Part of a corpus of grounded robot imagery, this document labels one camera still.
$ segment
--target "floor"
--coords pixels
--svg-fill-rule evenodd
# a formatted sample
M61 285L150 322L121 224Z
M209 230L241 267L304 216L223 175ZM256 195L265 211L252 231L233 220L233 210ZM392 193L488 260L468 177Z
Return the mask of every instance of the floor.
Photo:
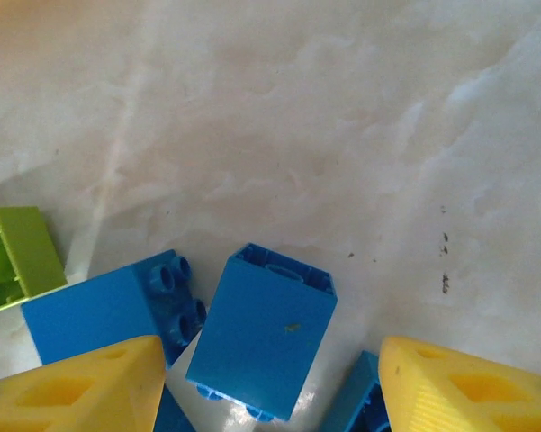
M189 350L199 432L312 431L389 334L541 373L541 0L0 0L21 204L72 280L175 248L209 302L247 241L333 274L292 421L201 400ZM37 365L0 313L0 378Z

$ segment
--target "dirt spot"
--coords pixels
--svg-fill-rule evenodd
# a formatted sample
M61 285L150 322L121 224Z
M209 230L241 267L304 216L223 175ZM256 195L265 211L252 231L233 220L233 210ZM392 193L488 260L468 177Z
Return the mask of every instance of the dirt spot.
M448 255L448 247L446 246L446 243L448 242L448 235L443 232L442 233L442 241L440 241L440 256L443 257L444 255Z
M285 326L284 331L286 333L294 333L294 331L300 330L300 327L302 327L302 324L300 324L299 322L296 322L294 324L290 324L289 326Z
M442 293L448 294L449 289L450 289L450 278L448 277L448 274L444 273L442 274Z

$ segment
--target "plastic toy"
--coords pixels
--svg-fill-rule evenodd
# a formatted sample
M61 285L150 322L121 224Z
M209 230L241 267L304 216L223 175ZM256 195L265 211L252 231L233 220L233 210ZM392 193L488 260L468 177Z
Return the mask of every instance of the plastic toy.
M37 207L0 207L0 311L66 284Z
M162 391L154 432L196 432L167 387Z
M541 376L388 337L380 382L393 432L541 432Z
M173 250L28 301L22 311L47 365L143 335L162 339L169 367L199 331L204 304Z
M320 432L390 432L378 357L363 351L338 392Z
M0 381L0 432L150 432L166 372L137 337Z
M246 245L228 260L186 379L260 421L288 420L336 302L328 273Z

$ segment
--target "lime green toy block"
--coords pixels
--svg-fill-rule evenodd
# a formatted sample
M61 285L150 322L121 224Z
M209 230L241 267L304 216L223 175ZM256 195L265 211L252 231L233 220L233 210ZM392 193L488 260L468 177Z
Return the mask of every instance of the lime green toy block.
M37 207L0 207L0 311L65 285Z

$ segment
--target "blue toy block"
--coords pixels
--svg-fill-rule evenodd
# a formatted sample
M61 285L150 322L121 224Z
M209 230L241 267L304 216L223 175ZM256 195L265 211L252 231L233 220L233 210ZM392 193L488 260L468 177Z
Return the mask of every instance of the blue toy block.
M390 432L376 355L363 351L358 357L320 432Z
M186 379L259 421L288 420L336 303L330 274L246 245L226 264Z
M160 398L154 432L196 432L166 386Z
M41 361L47 365L143 335L158 335L167 367L206 319L192 298L185 258L168 250L22 306Z

